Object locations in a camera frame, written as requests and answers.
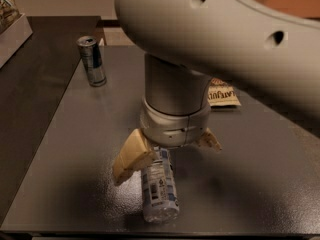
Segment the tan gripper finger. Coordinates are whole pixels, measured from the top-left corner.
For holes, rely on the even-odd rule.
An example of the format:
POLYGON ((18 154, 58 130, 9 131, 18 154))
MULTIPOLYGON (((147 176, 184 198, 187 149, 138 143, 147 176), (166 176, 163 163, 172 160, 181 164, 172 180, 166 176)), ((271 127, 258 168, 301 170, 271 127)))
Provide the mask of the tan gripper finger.
POLYGON ((199 147, 213 148, 216 152, 220 152, 222 150, 222 146, 217 137, 209 128, 204 131, 201 137, 196 141, 196 144, 199 147))
POLYGON ((142 130, 133 130, 113 162, 114 184, 121 185, 136 171, 151 165, 156 159, 157 154, 151 142, 143 135, 142 130))

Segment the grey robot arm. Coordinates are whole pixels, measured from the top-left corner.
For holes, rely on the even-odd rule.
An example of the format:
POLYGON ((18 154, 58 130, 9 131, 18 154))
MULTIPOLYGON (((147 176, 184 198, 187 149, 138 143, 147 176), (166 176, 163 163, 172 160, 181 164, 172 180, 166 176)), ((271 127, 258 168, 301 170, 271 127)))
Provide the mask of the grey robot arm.
POLYGON ((320 123, 320 25, 254 0, 115 0, 119 24, 145 52, 140 126, 113 165, 116 184, 156 160, 155 147, 219 148, 207 90, 219 78, 313 134, 320 123))

